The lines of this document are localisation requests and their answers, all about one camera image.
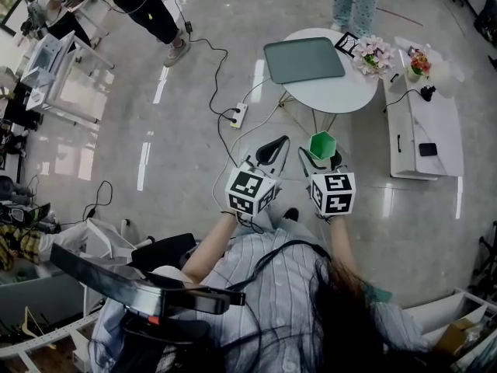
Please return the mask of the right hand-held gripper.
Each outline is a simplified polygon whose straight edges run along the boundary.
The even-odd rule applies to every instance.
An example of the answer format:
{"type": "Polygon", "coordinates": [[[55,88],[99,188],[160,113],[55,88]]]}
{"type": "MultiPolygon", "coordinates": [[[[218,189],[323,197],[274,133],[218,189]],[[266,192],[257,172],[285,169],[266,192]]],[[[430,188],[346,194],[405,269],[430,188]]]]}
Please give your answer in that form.
{"type": "Polygon", "coordinates": [[[317,163],[302,147],[297,156],[308,182],[307,191],[320,219],[332,218],[352,212],[356,196],[355,174],[343,162],[338,150],[335,154],[317,163]]]}

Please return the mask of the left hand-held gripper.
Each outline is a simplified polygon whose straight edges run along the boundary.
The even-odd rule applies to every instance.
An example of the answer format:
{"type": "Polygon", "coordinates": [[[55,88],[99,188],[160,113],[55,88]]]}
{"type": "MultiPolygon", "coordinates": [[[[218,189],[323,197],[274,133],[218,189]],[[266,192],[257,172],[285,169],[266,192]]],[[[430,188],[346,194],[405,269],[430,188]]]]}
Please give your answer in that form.
{"type": "Polygon", "coordinates": [[[289,150],[290,139],[286,135],[260,148],[249,149],[241,165],[228,177],[225,187],[228,208],[243,218],[254,218],[275,201],[289,150]]]}

